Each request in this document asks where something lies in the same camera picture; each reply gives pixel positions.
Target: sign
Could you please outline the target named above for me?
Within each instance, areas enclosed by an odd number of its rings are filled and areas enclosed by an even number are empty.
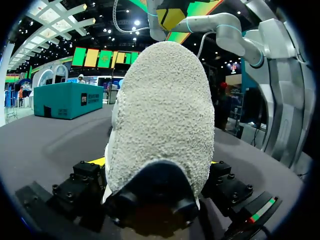
[[[86,105],[87,105],[87,94],[81,93],[81,106],[86,106]]]

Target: display booth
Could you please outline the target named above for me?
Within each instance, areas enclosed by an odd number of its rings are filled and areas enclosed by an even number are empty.
[[[34,89],[34,115],[74,119],[103,106],[104,88],[89,84],[62,82]]]

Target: person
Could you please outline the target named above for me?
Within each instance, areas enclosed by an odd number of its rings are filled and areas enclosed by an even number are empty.
[[[83,74],[80,74],[78,76],[78,83],[79,84],[86,84],[85,80],[84,80],[84,75]]]
[[[20,88],[19,92],[18,92],[18,97],[19,97],[19,108],[20,108],[20,104],[21,104],[21,107],[22,107],[22,103],[23,103],[23,87]]]

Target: green display screen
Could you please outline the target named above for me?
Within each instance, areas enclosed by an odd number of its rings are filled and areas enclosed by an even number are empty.
[[[72,66],[81,66],[84,64],[86,48],[76,47],[73,55]]]
[[[101,50],[98,61],[98,68],[109,68],[112,51]]]
[[[133,63],[135,62],[135,60],[137,59],[137,57],[138,57],[138,53],[134,51],[134,52],[131,54],[131,64],[133,64]]]

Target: black metal frame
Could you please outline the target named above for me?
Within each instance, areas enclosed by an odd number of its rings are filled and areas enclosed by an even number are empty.
[[[110,207],[113,208],[112,204],[117,205],[117,201],[109,202],[107,206],[101,205],[106,185],[104,166],[81,161],[73,167],[73,173],[68,179],[60,185],[52,186],[53,195],[34,182],[18,190],[16,196],[27,212],[28,216],[25,216],[25,219],[32,219],[36,224],[33,228],[41,230],[37,233],[40,236],[51,236],[62,240],[102,239],[98,233],[107,213],[112,212],[112,220],[118,226],[125,227],[119,220],[121,216],[117,217],[118,211],[110,211]],[[249,201],[248,198],[252,196],[253,191],[253,186],[238,180],[231,172],[231,167],[223,161],[210,166],[209,178],[201,193],[205,198],[211,198],[222,214],[232,220],[224,239],[250,239],[261,229],[265,231],[263,225],[279,207],[281,200],[268,192],[263,192]],[[256,222],[249,222],[248,219],[271,198],[276,199],[276,202],[266,213]],[[190,212],[193,216],[183,212],[186,219],[195,218],[194,212]],[[201,223],[208,221],[203,219],[203,214],[198,214],[198,217],[202,218]],[[78,227],[74,223],[76,221],[83,228]]]

